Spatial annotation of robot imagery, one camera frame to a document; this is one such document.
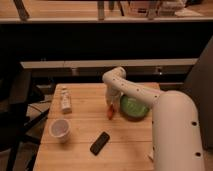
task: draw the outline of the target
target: green bowl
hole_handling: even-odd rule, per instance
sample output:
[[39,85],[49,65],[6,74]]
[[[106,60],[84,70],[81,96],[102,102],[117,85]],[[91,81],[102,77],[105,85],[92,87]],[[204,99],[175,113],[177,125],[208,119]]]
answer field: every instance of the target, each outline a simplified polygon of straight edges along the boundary
[[148,114],[149,108],[136,99],[123,95],[120,98],[120,111],[130,120],[140,120]]

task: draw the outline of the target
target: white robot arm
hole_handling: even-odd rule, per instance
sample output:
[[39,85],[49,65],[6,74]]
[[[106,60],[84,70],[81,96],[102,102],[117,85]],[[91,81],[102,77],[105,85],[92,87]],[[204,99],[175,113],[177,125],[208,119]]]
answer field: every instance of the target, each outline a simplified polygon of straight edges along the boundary
[[121,92],[153,109],[155,171],[204,171],[198,114],[194,102],[179,91],[161,91],[125,80],[118,67],[103,75],[109,103]]

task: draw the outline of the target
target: desk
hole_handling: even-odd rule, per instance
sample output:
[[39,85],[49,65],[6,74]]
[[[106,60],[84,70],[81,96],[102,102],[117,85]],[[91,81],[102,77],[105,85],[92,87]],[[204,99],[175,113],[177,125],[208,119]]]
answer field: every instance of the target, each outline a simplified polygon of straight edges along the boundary
[[[47,1],[47,0],[22,0],[30,18],[29,23],[47,23],[47,22],[98,22],[98,10],[96,1]],[[128,11],[128,3],[121,1],[124,16],[117,3],[114,10],[107,8],[108,2],[105,2],[106,22],[147,22],[146,17],[140,15],[131,15]],[[17,9],[13,1],[0,0],[0,23],[20,22]],[[189,9],[203,14],[203,17],[159,17],[154,22],[174,22],[174,21],[205,21],[213,20],[212,0],[203,0],[202,4],[189,6]]]
[[[60,89],[66,85],[71,93],[72,113],[60,111]],[[144,85],[159,88],[157,83]],[[58,84],[45,125],[34,170],[73,171],[152,171],[148,158],[152,148],[151,112],[140,122],[130,122],[116,113],[113,120],[106,117],[105,84]],[[49,124],[57,118],[69,119],[70,140],[61,145],[49,135]],[[90,146],[106,131],[110,140],[94,156]]]

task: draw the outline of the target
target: white cylinder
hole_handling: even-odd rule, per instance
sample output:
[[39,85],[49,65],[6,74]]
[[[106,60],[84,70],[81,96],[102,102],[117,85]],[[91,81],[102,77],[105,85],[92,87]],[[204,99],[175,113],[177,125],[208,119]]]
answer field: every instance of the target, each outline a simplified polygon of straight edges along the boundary
[[155,171],[204,171],[197,109],[184,93],[162,93],[153,106]]

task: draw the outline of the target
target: white cup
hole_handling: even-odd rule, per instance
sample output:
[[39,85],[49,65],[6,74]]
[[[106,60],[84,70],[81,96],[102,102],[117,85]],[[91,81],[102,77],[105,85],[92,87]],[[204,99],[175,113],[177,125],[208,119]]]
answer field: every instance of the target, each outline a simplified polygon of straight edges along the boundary
[[49,127],[49,133],[57,138],[60,143],[65,143],[70,138],[70,125],[67,119],[54,120]]

